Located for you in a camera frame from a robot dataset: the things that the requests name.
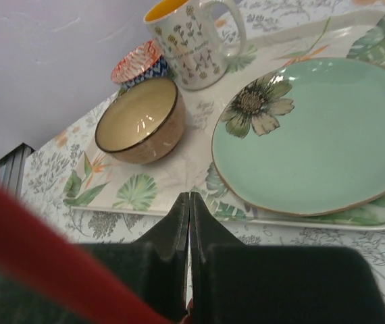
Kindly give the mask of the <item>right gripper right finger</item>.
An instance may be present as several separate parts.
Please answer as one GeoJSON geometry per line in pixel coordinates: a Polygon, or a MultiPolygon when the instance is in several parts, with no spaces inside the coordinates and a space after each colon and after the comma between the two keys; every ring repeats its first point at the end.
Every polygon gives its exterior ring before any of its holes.
{"type": "Polygon", "coordinates": [[[337,246],[241,242],[190,196],[194,323],[385,323],[368,262],[337,246]]]}

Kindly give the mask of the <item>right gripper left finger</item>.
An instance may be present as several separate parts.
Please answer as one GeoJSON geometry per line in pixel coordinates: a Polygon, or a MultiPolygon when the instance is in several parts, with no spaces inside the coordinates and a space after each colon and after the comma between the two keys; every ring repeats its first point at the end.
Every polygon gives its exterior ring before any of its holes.
{"type": "Polygon", "coordinates": [[[71,244],[0,203],[0,323],[173,323],[184,313],[188,194],[137,241],[71,244]]]}

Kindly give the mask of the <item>red black headphones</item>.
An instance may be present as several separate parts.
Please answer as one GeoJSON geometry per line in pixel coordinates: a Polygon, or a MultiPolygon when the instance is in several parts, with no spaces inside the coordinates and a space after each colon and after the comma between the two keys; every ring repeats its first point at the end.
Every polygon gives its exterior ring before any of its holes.
{"type": "Polygon", "coordinates": [[[93,323],[168,322],[2,190],[0,270],[93,323]]]}

